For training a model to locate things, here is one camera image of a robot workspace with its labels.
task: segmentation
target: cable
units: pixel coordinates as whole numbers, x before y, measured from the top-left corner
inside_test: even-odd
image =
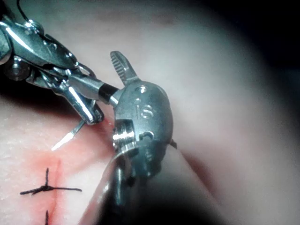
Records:
[[[18,6],[18,9],[19,9],[21,15],[23,16],[24,20],[26,20],[27,22],[29,22],[28,17],[25,15],[25,13],[23,12],[23,10],[21,9],[20,0],[17,0],[17,6]]]

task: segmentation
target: black band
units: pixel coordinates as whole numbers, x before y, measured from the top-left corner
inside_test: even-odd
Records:
[[[117,90],[117,88],[105,83],[99,89],[98,94],[100,98],[103,98],[105,101],[109,102],[109,99],[114,93],[116,93]]]

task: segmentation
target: metal jaw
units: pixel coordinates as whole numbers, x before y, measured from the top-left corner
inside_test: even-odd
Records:
[[[112,217],[135,211],[132,202],[147,180],[159,173],[166,147],[172,143],[173,117],[165,91],[156,84],[142,81],[127,58],[118,51],[111,60],[124,84],[119,90],[101,80],[84,75],[69,77],[79,93],[111,104],[115,113],[113,145],[116,169],[111,180],[107,202]]]
[[[0,42],[0,65],[3,64],[3,73],[8,78],[51,89],[63,96],[89,125],[104,119],[96,101],[77,93],[68,83],[72,74],[96,77],[95,74],[60,42],[44,35],[41,24],[29,20],[21,25],[4,16],[0,22]]]

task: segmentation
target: black suture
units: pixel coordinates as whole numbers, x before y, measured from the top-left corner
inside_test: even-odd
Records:
[[[49,220],[49,214],[48,214],[48,211],[46,211],[45,225],[48,225],[48,220]]]
[[[52,190],[67,190],[67,191],[80,191],[80,192],[82,192],[82,190],[79,189],[79,188],[49,186],[48,185],[48,175],[49,175],[49,168],[46,169],[46,182],[45,182],[45,185],[42,185],[39,188],[32,189],[32,190],[29,190],[29,191],[22,191],[22,192],[20,192],[20,194],[21,195],[26,195],[26,194],[32,193],[31,195],[35,195],[35,194],[37,194],[39,192],[42,192],[42,191],[52,191]]]
[[[45,182],[45,186],[48,186],[48,175],[49,175],[49,168],[46,169],[46,182]]]
[[[26,20],[27,22],[29,22],[28,17],[25,15],[25,13],[23,12],[23,10],[21,9],[20,0],[17,0],[17,7],[18,7],[18,10],[20,11],[21,15],[23,16],[24,20]]]

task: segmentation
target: skin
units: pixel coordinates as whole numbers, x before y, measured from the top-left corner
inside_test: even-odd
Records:
[[[17,14],[15,4],[5,2]],[[173,138],[199,179],[199,195],[224,220],[297,224],[300,156],[293,113],[266,79],[272,71],[255,47],[202,7],[123,4],[21,2],[28,17],[99,79],[122,88],[109,57],[119,50],[142,80],[166,91]],[[112,108],[100,103],[105,121],[84,126],[52,152],[79,117],[51,91],[20,84],[22,92],[12,91],[15,82],[7,84],[11,88],[3,85],[0,95],[0,224],[45,224],[46,210],[51,225],[79,224],[107,180]],[[19,195],[43,185],[47,167],[49,185],[83,192]]]

